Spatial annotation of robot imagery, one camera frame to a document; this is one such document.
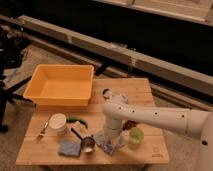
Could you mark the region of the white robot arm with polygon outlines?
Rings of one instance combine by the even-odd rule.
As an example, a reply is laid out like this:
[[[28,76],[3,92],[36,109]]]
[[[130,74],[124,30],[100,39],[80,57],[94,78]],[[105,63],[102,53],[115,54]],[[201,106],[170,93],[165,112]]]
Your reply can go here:
[[[186,108],[129,105],[115,95],[103,104],[106,132],[111,137],[121,133],[122,121],[131,120],[186,134],[199,140],[195,171],[213,171],[213,112]]]

